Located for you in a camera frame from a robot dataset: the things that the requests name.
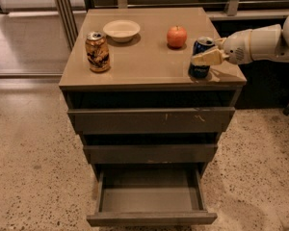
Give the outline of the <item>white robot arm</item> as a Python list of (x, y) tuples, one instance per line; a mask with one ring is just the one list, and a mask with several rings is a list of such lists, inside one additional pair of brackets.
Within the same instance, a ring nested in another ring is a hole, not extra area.
[(283, 23), (239, 31), (227, 38), (218, 38), (215, 45), (195, 54), (193, 65), (249, 64), (255, 61), (289, 63), (289, 15)]

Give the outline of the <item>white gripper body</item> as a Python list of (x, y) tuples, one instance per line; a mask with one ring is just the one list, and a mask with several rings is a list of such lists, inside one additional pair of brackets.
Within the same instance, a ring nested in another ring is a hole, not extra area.
[(223, 51), (231, 64), (249, 64), (252, 62), (250, 55), (250, 36), (252, 29), (236, 32), (223, 42)]

